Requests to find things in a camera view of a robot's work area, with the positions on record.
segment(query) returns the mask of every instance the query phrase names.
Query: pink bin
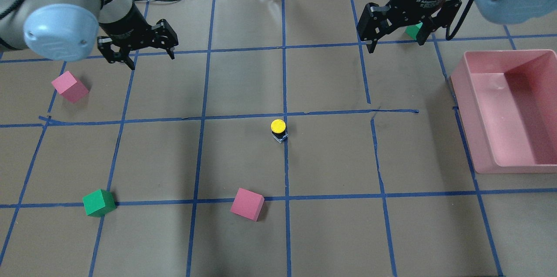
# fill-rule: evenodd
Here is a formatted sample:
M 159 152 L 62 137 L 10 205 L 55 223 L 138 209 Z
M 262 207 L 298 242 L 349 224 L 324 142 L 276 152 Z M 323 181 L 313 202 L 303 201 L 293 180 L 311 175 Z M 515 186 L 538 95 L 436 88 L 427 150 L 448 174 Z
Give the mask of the pink bin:
M 451 79 L 476 172 L 557 172 L 555 51 L 467 51 Z

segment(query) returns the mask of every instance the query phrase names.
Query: cube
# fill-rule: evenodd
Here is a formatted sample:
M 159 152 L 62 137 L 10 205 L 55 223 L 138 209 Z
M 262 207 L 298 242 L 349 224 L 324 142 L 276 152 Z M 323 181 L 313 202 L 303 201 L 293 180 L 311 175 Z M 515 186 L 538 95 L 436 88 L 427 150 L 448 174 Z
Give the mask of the cube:
M 85 213 L 92 217 L 101 217 L 116 209 L 112 193 L 98 189 L 83 197 Z
M 421 27 L 421 22 L 415 25 L 409 25 L 406 27 L 406 34 L 409 35 L 414 41 L 416 41 L 416 36 L 418 35 L 418 31 Z
M 261 194 L 239 188 L 230 211 L 250 220 L 257 221 L 264 200 L 265 198 L 263 198 Z
M 61 96 L 72 103 L 84 97 L 89 90 L 71 72 L 66 71 L 52 81 L 52 85 Z

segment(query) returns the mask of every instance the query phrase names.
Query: yellow button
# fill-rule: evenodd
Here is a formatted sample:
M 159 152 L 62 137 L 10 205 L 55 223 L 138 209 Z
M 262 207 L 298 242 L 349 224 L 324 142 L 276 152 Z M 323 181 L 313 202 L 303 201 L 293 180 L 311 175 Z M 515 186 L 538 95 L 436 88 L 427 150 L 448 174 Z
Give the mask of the yellow button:
M 286 123 L 282 119 L 277 119 L 271 122 L 271 131 L 276 134 L 281 134 L 286 130 Z

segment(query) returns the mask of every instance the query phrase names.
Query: blue joint cap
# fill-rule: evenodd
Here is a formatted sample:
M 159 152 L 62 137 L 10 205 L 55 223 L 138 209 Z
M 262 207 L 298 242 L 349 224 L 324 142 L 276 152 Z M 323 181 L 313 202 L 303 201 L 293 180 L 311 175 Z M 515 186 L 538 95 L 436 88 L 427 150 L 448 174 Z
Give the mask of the blue joint cap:
M 96 44 L 99 22 L 83 7 L 55 3 L 36 9 L 23 25 L 23 38 L 35 53 L 52 60 L 80 61 Z

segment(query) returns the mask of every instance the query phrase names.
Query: green cube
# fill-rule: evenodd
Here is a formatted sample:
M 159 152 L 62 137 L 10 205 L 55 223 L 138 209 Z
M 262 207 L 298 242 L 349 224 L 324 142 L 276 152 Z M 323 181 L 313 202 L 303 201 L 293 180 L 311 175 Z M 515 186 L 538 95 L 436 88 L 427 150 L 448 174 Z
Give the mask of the green cube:
M 416 41 L 416 35 L 418 35 L 418 31 L 420 29 L 420 27 L 422 27 L 422 23 L 418 23 L 415 25 L 409 25 L 406 27 L 406 34 L 410 35 L 410 37 Z
M 112 193 L 98 189 L 83 197 L 83 206 L 88 216 L 101 217 L 116 209 Z

